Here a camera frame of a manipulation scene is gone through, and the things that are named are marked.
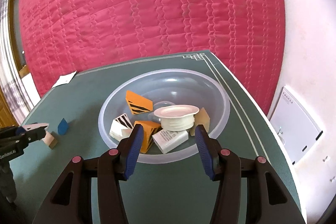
curtain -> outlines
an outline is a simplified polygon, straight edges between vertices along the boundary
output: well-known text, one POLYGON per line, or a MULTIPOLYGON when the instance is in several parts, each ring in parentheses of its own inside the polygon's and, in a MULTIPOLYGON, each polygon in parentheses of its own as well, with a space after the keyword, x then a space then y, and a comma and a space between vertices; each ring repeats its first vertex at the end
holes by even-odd
POLYGON ((17 71, 8 24, 8 0, 0 0, 0 87, 14 118, 21 124, 33 108, 17 71))

table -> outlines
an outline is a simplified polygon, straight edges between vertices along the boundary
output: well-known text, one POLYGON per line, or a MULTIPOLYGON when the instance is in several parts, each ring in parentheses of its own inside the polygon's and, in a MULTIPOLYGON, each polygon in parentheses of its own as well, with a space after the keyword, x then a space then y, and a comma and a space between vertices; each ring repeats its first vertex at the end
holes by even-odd
MULTIPOLYGON (((230 97, 230 116, 218 137, 222 147, 240 157, 266 157, 300 207, 293 167, 270 123, 251 96, 209 51, 142 58, 77 74, 69 84, 51 89, 28 115, 24 124, 50 123, 57 132, 65 118, 70 127, 50 150, 34 142, 25 154, 11 161, 17 185, 17 204, 33 220, 39 206, 65 166, 76 155, 98 157, 108 150, 100 137, 97 120, 105 99, 127 80, 152 71, 182 68, 201 72, 218 81, 230 97)), ((138 163, 133 176, 120 182, 129 223, 209 223, 218 188, 205 175, 199 155, 169 164, 138 163)), ((100 223, 96 180, 92 182, 92 215, 100 223)), ((239 223, 245 223, 246 179, 242 181, 239 223)))

pink round button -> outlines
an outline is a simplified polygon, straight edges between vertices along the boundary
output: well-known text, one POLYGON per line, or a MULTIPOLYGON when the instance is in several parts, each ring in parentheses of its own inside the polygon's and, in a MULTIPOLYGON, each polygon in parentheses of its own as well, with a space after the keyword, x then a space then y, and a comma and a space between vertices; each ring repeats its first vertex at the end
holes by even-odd
POLYGON ((118 154, 118 149, 111 149, 110 151, 109 151, 109 154, 111 155, 111 156, 115 156, 116 154, 118 154))
POLYGON ((264 164, 266 162, 266 159, 264 157, 258 157, 258 162, 260 162, 261 164, 264 164))
POLYGON ((72 158, 72 162, 76 164, 76 163, 80 162, 81 159, 82 158, 80 156, 75 156, 75 157, 72 158))
POLYGON ((228 149, 222 149, 221 151, 220 151, 220 153, 223 155, 223 156, 229 156, 230 155, 230 150, 228 150, 228 149))

pink fabric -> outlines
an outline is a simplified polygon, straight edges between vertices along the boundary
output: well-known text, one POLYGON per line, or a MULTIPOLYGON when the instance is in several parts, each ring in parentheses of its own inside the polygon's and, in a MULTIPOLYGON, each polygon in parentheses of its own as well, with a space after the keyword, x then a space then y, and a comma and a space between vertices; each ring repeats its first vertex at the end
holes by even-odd
POLYGON ((20 0, 26 61, 44 95, 60 75, 210 49, 267 112, 285 38, 284 0, 20 0))

transparent plastic bowl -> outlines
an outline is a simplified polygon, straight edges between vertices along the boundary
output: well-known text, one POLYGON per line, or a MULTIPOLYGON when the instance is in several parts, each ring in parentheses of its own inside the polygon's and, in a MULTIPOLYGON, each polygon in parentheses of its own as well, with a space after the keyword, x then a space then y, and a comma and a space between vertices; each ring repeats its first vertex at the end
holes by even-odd
MULTIPOLYGON (((179 105, 205 108, 210 117, 209 136, 217 138, 223 131, 230 114, 230 101, 226 91, 212 78, 192 70, 164 69, 144 73, 119 86, 105 100, 98 117, 100 135, 109 148, 116 148, 118 141, 109 135, 114 118, 126 113, 132 123, 148 121, 148 113, 132 115, 126 103, 126 91, 131 90, 153 103, 168 101, 179 105)), ((182 160, 198 152, 194 137, 167 154, 162 154, 153 144, 138 162, 162 164, 182 160)))

